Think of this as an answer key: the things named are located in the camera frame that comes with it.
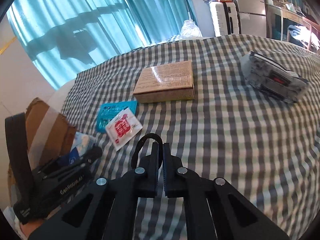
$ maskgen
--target cardboard box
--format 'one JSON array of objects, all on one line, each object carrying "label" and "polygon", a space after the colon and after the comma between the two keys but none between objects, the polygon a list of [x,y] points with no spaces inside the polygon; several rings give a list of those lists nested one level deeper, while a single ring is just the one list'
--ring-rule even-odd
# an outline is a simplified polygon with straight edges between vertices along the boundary
[{"label": "cardboard box", "polygon": [[139,103],[194,99],[191,61],[143,69],[133,95]]},{"label": "cardboard box", "polygon": [[[68,124],[62,114],[39,98],[32,100],[26,111],[28,159],[33,170],[49,160],[68,154],[76,134],[76,128]],[[8,170],[10,204],[20,200],[20,193],[11,166]]]}]

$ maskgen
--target suitcase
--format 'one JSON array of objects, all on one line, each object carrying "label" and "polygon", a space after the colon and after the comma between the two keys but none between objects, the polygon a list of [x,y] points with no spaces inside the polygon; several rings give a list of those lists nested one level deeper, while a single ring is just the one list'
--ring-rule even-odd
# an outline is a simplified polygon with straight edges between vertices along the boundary
[{"label": "suitcase", "polygon": [[239,34],[239,21],[236,5],[233,2],[209,3],[216,37]]}]

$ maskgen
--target gray plaid blanket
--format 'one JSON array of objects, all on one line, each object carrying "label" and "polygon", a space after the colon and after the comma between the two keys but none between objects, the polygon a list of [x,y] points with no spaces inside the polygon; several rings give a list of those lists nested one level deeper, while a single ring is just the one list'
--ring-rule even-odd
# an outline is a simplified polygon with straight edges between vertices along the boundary
[{"label": "gray plaid blanket", "polygon": [[[299,103],[270,98],[245,82],[240,58],[253,50],[310,81]],[[103,103],[134,100],[145,67],[192,60],[195,100],[138,105],[143,125],[116,152],[95,131]],[[155,132],[184,166],[204,178],[224,177],[241,194],[298,239],[320,208],[320,57],[303,48],[248,35],[165,43],[114,57],[80,73],[62,113],[104,150],[96,176],[121,177],[139,138]],[[145,145],[141,155],[150,153]],[[186,239],[182,199],[139,199],[134,239]]]}]

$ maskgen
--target teal curtain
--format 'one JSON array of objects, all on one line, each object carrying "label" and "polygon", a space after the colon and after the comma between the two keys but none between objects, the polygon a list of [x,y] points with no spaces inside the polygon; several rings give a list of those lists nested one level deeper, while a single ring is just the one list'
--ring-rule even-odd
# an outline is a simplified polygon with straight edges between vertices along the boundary
[{"label": "teal curtain", "polygon": [[167,41],[188,19],[185,0],[15,0],[7,15],[55,89],[116,55]]}]

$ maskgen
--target blue label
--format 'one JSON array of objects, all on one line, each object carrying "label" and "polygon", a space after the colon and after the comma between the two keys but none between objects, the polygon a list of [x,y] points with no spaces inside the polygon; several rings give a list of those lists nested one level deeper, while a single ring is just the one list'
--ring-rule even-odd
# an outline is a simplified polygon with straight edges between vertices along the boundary
[{"label": "blue label", "polygon": [[79,154],[77,147],[74,147],[71,152],[59,157],[57,163],[59,166],[64,167],[73,164],[77,159],[79,159]]},{"label": "blue label", "polygon": [[106,133],[106,125],[122,110],[130,108],[133,114],[136,113],[137,101],[125,101],[118,103],[106,103],[101,105],[97,117],[97,132]]}]

